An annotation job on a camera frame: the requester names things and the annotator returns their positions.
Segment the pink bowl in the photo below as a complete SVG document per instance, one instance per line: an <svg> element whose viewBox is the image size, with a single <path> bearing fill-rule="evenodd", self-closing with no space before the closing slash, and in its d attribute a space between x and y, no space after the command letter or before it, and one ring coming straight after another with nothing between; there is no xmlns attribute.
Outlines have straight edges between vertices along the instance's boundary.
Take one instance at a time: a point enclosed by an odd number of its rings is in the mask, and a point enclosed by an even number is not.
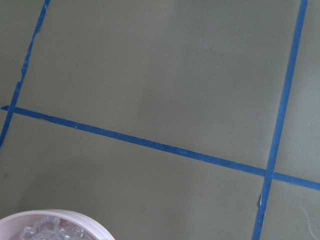
<svg viewBox="0 0 320 240"><path fill-rule="evenodd" d="M32 226L44 216L53 216L82 227L96 240L113 240L110 232L96 220L70 210L43 209L30 210L6 216L0 220L0 238L2 240L17 240L24 227Z"/></svg>

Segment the clear ice cubes pile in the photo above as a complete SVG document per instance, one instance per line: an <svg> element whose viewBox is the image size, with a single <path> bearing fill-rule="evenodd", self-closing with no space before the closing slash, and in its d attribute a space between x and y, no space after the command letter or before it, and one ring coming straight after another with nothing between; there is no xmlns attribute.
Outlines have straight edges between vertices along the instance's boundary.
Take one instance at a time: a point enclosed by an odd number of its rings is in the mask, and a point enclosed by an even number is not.
<svg viewBox="0 0 320 240"><path fill-rule="evenodd" d="M20 240L93 240L93 237L82 227L67 220L44 216L32 226L26 226Z"/></svg>

